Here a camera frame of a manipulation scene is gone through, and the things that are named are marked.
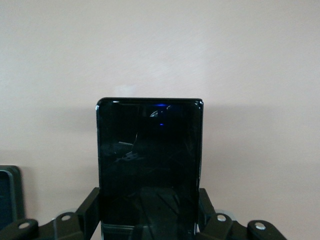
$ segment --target phone screen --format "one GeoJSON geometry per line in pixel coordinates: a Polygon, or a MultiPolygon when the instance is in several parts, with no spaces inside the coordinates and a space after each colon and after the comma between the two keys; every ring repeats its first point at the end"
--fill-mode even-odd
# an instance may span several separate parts
{"type": "Polygon", "coordinates": [[[103,239],[194,239],[202,100],[103,98],[96,113],[103,239]]]}

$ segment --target wall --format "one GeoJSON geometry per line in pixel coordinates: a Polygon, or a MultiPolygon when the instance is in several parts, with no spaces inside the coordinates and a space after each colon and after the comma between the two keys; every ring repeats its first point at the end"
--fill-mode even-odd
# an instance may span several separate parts
{"type": "Polygon", "coordinates": [[[318,1],[0,1],[0,164],[45,224],[98,186],[102,97],[202,98],[201,186],[320,235],[318,1]]]}

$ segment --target smartphone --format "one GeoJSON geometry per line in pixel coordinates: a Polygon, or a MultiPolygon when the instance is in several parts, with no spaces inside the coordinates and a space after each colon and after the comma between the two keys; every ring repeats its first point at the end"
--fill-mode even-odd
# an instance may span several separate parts
{"type": "Polygon", "coordinates": [[[203,105],[194,98],[97,103],[102,239],[194,239],[203,105]]]}

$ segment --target screw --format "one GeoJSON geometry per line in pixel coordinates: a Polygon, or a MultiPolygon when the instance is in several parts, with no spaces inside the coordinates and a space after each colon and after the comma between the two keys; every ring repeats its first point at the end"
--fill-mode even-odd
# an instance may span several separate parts
{"type": "Polygon", "coordinates": [[[21,224],[19,225],[19,229],[25,229],[25,228],[27,228],[27,227],[29,227],[29,226],[30,226],[30,223],[28,223],[28,222],[26,221],[26,222],[21,223],[21,224]]]}
{"type": "Polygon", "coordinates": [[[259,229],[259,230],[265,230],[266,229],[266,226],[261,222],[256,222],[254,225],[255,225],[256,229],[259,229]]]}
{"type": "Polygon", "coordinates": [[[225,222],[227,221],[227,218],[224,215],[219,214],[218,216],[216,216],[216,218],[220,221],[220,222],[225,222]]]}
{"type": "Polygon", "coordinates": [[[61,220],[62,220],[62,221],[67,221],[67,220],[69,220],[70,218],[71,218],[70,215],[64,215],[64,216],[61,218],[61,220]]]}

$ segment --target black object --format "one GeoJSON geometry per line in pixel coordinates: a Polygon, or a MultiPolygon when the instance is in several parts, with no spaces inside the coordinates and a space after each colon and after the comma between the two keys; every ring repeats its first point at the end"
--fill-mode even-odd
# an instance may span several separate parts
{"type": "MultiPolygon", "coordinates": [[[[90,240],[101,220],[99,212],[99,188],[96,187],[76,212],[63,213],[42,226],[38,226],[38,222],[34,219],[20,219],[0,231],[0,239],[90,240]]],[[[195,234],[196,240],[286,240],[276,227],[267,221],[250,221],[245,227],[237,221],[232,221],[225,214],[216,213],[203,188],[200,188],[199,216],[202,230],[195,234]]],[[[143,232],[140,228],[136,228],[135,231],[137,234],[143,232]]],[[[130,239],[141,240],[142,238],[131,235],[130,239]]]]}
{"type": "Polygon", "coordinates": [[[96,112],[103,237],[194,239],[202,100],[103,98],[96,112]]]}
{"type": "Polygon", "coordinates": [[[199,188],[202,107],[200,99],[102,99],[100,188],[76,212],[43,226],[17,220],[0,240],[89,240],[99,221],[105,240],[286,240],[269,222],[245,227],[216,213],[199,188]]]}
{"type": "Polygon", "coordinates": [[[24,217],[21,172],[17,166],[0,165],[0,230],[24,217]]]}

